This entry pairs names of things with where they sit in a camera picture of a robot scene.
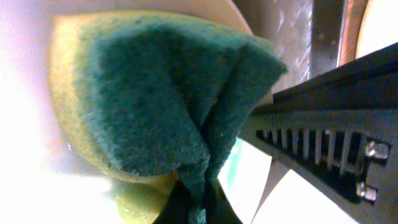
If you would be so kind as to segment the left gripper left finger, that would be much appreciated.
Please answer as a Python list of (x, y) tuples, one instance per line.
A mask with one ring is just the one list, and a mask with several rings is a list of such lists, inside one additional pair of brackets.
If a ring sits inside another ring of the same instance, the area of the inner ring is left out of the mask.
[(178, 180), (174, 184), (165, 207), (153, 224), (197, 224), (194, 197), (185, 184)]

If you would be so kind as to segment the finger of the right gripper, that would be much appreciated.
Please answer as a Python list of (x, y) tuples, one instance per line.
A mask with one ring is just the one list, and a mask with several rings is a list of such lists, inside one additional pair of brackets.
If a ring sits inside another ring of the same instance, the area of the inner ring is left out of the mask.
[(361, 223), (397, 222), (397, 45), (275, 94), (240, 133)]

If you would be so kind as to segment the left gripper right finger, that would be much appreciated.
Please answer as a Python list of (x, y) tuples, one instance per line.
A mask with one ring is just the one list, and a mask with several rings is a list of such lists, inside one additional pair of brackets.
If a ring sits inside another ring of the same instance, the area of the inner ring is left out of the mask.
[(203, 199), (207, 224), (242, 224), (226, 198), (218, 179), (206, 183)]

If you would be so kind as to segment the white plate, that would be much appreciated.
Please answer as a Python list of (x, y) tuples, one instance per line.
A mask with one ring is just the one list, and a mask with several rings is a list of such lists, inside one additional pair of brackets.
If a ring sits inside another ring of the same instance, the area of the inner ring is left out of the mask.
[(397, 43), (397, 0), (369, 0), (356, 45), (361, 58)]
[(2, 1), (1, 222), (238, 222), (218, 174), (286, 71), (232, 1)]
[(354, 223), (313, 185), (237, 139), (218, 179), (243, 223)]

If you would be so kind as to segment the green yellow sponge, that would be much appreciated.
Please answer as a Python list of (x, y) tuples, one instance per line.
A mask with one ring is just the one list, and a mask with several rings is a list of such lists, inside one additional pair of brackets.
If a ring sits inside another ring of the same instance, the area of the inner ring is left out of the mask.
[(56, 16), (49, 89), (79, 155), (137, 183), (127, 204), (153, 210), (182, 181), (206, 223), (218, 179), (257, 103), (287, 71), (263, 38), (193, 16), (113, 11)]

